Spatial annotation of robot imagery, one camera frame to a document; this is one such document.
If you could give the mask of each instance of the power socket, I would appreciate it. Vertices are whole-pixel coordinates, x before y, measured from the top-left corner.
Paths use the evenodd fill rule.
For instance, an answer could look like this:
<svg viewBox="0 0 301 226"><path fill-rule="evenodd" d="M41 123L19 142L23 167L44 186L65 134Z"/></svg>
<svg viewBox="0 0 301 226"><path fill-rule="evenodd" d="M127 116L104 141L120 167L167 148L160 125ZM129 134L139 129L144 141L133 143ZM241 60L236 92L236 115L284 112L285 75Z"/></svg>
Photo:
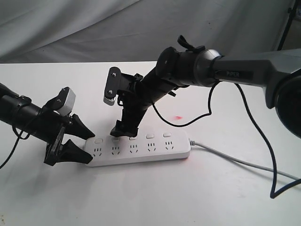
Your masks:
<svg viewBox="0 0 301 226"><path fill-rule="evenodd" d="M85 151L93 156L89 167L184 159L190 154L185 131L139 130L137 137L93 137L86 141Z"/></svg>

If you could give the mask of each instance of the white power strip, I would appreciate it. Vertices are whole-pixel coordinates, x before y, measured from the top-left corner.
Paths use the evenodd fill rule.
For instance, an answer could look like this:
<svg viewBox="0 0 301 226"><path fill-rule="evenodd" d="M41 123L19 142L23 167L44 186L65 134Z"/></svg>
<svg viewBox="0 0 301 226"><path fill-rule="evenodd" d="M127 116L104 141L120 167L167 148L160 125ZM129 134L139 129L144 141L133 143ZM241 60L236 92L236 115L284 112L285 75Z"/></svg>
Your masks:
<svg viewBox="0 0 301 226"><path fill-rule="evenodd" d="M183 130L139 130L137 137L90 138L86 141L85 151L93 156L93 160L87 166L95 167L184 159L190 154L190 143Z"/></svg>

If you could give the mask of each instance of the robotic arm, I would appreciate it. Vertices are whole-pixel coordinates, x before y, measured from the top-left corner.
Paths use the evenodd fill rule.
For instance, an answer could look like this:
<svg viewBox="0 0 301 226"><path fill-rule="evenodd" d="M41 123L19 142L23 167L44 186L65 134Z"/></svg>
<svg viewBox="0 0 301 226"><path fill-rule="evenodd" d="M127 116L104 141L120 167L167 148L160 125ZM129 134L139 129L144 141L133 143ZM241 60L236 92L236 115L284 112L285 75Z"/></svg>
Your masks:
<svg viewBox="0 0 301 226"><path fill-rule="evenodd" d="M117 67L110 69L104 102L113 105L118 95L118 105L123 106L122 119L111 135L137 136L147 108L166 94L175 96L173 90L227 81L263 87L267 107L275 107L286 128L301 137L301 49L223 56L204 46L195 48L183 36L178 43L186 51L165 49L145 77L124 74Z"/></svg>
<svg viewBox="0 0 301 226"><path fill-rule="evenodd" d="M16 128L47 142L44 163L51 166L63 161L89 163L92 160L90 154L71 140L62 145L65 133L82 139L94 137L76 114L70 115L74 102L75 94L66 87L39 108L30 98L19 96L0 83L0 120L12 125L18 139L26 139L29 135L22 138Z"/></svg>

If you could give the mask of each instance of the white table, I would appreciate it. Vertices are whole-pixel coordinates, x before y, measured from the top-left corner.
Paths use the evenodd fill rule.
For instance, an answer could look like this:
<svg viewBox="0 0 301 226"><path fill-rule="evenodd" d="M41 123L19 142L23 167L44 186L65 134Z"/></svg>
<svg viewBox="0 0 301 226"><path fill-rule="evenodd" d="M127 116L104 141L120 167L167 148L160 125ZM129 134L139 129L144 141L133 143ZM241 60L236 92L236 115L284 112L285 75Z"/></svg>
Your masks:
<svg viewBox="0 0 301 226"><path fill-rule="evenodd" d="M145 75L154 62L0 65L0 82L42 106L70 86L77 99L73 113L96 135L108 134L121 107L103 103L111 66ZM263 91L243 86L251 112L275 149L279 170L301 176L301 139L265 106ZM168 120L184 123L207 112L209 89L179 89L177 97L157 103ZM213 94L213 115L186 127L191 139L224 153L271 167L269 151L251 124L237 88L221 83ZM142 127L169 128L153 109ZM15 142L11 127L0 122L0 162ZM83 144L79 138L72 138ZM187 160L88 168L78 163L43 164L46 144L21 141L0 170L0 217L5 226L246 226L299 225L301 188L269 198L269 172L239 167L193 148ZM287 183L290 180L279 177Z"/></svg>

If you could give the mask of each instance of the white backdrop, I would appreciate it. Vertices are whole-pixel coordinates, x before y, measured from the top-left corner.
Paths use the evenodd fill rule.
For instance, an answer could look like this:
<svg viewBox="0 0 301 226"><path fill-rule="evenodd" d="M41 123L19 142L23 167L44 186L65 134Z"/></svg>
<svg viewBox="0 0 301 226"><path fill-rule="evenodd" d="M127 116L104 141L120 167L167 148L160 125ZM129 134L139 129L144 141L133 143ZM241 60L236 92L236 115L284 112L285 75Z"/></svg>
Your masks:
<svg viewBox="0 0 301 226"><path fill-rule="evenodd" d="M0 61L151 61L180 34L223 54L270 51L293 2L0 0Z"/></svg>

